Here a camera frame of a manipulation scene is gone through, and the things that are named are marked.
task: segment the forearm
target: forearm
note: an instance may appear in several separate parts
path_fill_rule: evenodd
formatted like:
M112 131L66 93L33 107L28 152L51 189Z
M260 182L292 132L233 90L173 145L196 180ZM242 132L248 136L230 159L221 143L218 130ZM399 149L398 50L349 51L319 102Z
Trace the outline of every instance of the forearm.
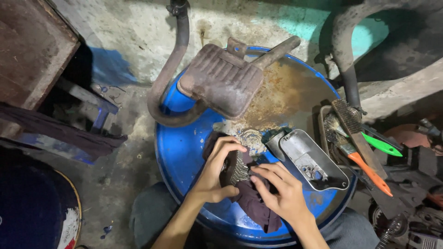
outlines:
M289 224L294 229L304 249L329 249L312 214L300 217L296 222L289 222Z
M187 196L151 249L182 249L204 202Z

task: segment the gray pants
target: gray pants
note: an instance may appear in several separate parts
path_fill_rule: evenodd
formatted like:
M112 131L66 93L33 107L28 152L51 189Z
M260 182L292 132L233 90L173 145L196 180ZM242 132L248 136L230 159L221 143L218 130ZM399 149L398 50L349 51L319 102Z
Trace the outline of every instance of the gray pants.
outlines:
M164 183L157 183L146 188L137 196L129 221L137 248L149 248L152 245L177 207L177 202ZM350 208L346 208L332 224L325 228L322 235L330 249L374 249L379 242L369 221ZM199 248L200 246L196 245L193 241L195 238L192 236L191 230L185 247Z

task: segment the green handle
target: green handle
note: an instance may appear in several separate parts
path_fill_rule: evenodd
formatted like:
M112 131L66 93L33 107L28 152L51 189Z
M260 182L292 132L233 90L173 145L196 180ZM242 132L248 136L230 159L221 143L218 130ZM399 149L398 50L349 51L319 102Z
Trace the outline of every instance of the green handle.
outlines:
M363 136L365 137L366 141L374 146L375 148L383 151L386 154L390 154L393 156L403 156L398 150L396 150L394 147L392 147L391 145L389 145L388 143L385 143L381 140L378 140L376 138L370 137L368 135L366 135L365 133L363 133Z

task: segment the dark cloth rag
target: dark cloth rag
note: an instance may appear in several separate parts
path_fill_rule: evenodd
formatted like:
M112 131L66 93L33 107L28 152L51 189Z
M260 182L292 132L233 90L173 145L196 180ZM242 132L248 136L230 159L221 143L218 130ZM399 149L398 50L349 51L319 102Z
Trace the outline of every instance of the dark cloth rag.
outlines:
M209 155L214 149L217 139L223 136L227 135L221 132L211 132L203 149L203 159L205 161L208 159ZM243 153L243 163L249 166L252 161L253 159L249 156L248 149L247 152ZM268 190L275 189L267 179L253 173L252 171L249 173L259 177L264 182ZM246 215L248 215L255 223L260 225L265 233L275 232L281 227L282 223L280 216L278 216L274 211L270 210L264 204L260 194L250 180L237 182L235 187L238 188L240 193L237 196L229 198L230 201L237 202Z
M102 136L82 131L42 113L0 102L0 119L19 124L24 129L77 146L91 160L106 156L125 142L127 136Z

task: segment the hand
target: hand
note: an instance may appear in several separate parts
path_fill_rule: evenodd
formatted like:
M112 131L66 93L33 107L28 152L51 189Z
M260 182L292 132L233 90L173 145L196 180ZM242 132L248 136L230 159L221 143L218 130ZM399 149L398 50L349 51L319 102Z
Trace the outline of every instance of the hand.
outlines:
M260 164L257 167L251 167L251 169L268 179L276 187L279 193L273 195L258 177L251 176L251 180L266 206L289 222L293 229L303 226L302 223L307 219L314 219L315 222L314 216L306 206L302 183L289 173L281 162Z
M224 188L220 186L220 171L223 167L228 153L239 150L246 152L240 142L233 136L220 137L214 145L211 155L198 178L194 187L189 191L188 196L197 198L202 202L220 202L225 197L236 196L239 193L238 188L229 185Z

